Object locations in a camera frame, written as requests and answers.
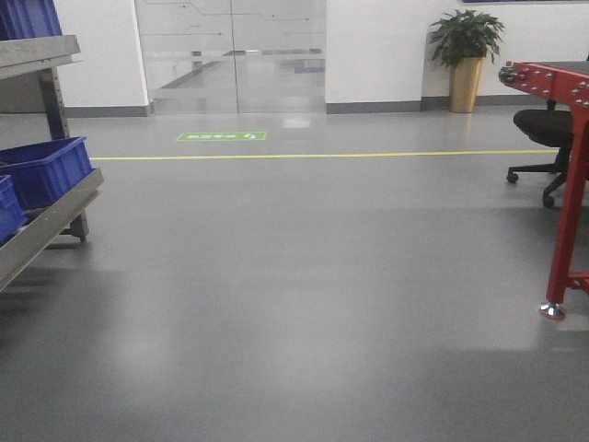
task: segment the metal shelf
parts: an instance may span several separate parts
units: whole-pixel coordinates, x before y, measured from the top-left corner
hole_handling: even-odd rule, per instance
[[[95,169],[0,248],[0,290],[6,287],[98,196],[102,172]]]
[[[56,66],[72,63],[72,54],[78,52],[73,35],[0,41],[0,80],[26,74],[37,77],[54,140],[69,136]],[[37,212],[30,223],[0,247],[0,290],[58,235],[67,233],[86,240],[84,210],[98,196],[103,181],[102,172],[95,169],[57,202]]]
[[[0,79],[70,64],[79,52],[75,35],[0,41]]]

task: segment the metal leveling foot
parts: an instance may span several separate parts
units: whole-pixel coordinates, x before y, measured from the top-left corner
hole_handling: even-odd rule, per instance
[[[547,302],[540,306],[540,315],[551,320],[564,320],[566,313],[560,304]]]

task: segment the blue storage bin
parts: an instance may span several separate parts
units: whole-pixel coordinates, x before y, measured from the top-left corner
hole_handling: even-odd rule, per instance
[[[11,175],[20,205],[53,204],[92,171],[84,136],[0,150],[0,175]]]
[[[0,18],[3,40],[62,35],[52,0],[0,0]]]
[[[0,242],[27,222],[18,203],[11,177],[0,176]]]

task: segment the glass door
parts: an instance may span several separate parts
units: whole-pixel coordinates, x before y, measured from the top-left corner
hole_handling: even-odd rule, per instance
[[[239,111],[325,111],[325,9],[325,0],[232,0]]]
[[[135,0],[155,113],[325,111],[326,0]]]

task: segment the office chair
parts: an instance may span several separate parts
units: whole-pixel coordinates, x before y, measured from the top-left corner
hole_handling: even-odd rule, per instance
[[[541,145],[559,149],[553,163],[529,166],[514,166],[507,170],[507,180],[515,183],[518,175],[515,172],[549,172],[558,174],[542,193],[545,207],[554,205],[550,194],[556,191],[567,180],[569,157],[571,156],[572,116],[566,110],[555,110],[556,102],[549,100],[545,110],[526,109],[514,115],[514,124],[529,138]]]

